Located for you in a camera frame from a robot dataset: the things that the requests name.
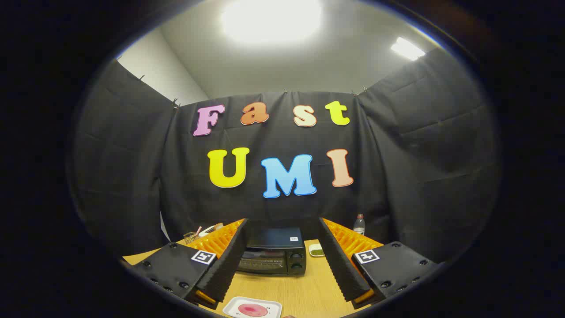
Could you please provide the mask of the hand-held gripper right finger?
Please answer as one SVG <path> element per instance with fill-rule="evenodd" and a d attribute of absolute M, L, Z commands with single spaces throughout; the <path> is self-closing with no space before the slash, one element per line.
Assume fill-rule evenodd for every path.
<path fill-rule="evenodd" d="M 379 243 L 323 218 L 317 223 L 331 272 L 355 309 L 400 294 L 441 267 L 404 243 Z"/>

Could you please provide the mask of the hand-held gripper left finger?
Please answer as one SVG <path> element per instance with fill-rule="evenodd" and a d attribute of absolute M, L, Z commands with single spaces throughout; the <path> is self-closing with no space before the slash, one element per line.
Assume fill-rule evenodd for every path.
<path fill-rule="evenodd" d="M 128 269 L 168 294 L 216 309 L 246 249 L 247 223 L 232 222 L 188 245 L 168 243 Z"/>

